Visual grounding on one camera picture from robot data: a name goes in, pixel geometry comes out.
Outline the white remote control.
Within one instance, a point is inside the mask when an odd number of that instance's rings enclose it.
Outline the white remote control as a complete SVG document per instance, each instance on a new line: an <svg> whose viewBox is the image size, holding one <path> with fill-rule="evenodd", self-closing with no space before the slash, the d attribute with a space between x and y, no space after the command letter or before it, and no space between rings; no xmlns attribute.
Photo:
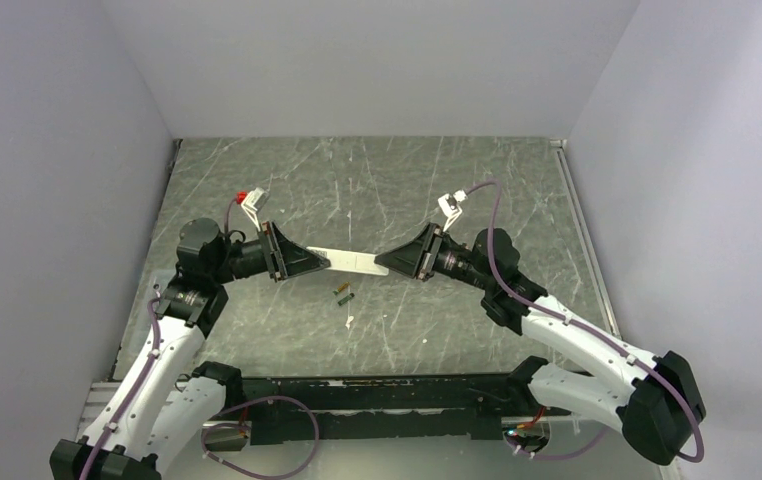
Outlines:
<svg viewBox="0 0 762 480"><path fill-rule="evenodd" d="M372 276L387 276L390 272L387 267L375 263L375 254L316 246L308 246L307 249L327 259L328 270Z"/></svg>

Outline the green AAA battery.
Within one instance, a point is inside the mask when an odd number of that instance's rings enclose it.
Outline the green AAA battery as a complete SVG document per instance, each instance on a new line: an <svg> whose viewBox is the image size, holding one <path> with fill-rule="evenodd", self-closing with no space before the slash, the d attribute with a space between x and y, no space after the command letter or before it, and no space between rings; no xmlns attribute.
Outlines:
<svg viewBox="0 0 762 480"><path fill-rule="evenodd" d="M350 302L354 297L355 297L355 294L353 292L349 293L346 296L344 296L343 298L339 299L337 301L337 305L338 306L343 306L343 305L347 304L348 302Z"/></svg>

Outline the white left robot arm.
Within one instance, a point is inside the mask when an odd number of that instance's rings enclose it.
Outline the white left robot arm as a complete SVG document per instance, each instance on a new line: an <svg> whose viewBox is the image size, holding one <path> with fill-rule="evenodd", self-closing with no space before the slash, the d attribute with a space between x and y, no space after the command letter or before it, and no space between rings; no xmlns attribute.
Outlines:
<svg viewBox="0 0 762 480"><path fill-rule="evenodd" d="M197 367L178 398L169 398L226 306L226 284L258 274L279 282L330 265L272 222L242 242L212 219L192 220L180 231L176 254L174 277L147 304L151 331L140 352L80 438L55 446L54 478L161 478L206 421L229 420L243 409L241 371L215 362Z"/></svg>

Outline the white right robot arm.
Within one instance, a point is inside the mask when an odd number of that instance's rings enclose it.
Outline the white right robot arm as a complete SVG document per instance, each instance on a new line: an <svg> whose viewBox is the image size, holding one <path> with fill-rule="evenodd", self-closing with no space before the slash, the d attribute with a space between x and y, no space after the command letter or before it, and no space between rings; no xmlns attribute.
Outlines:
<svg viewBox="0 0 762 480"><path fill-rule="evenodd" d="M429 223L413 240L378 255L375 264L427 281L436 274L483 291L481 306L498 326L527 336L582 368L568 371L531 356L508 377L514 411L540 407L579 414L618 432L643 458L668 465L706 417L690 363L656 355L584 320L519 270L520 253L503 229L484 229L473 246Z"/></svg>

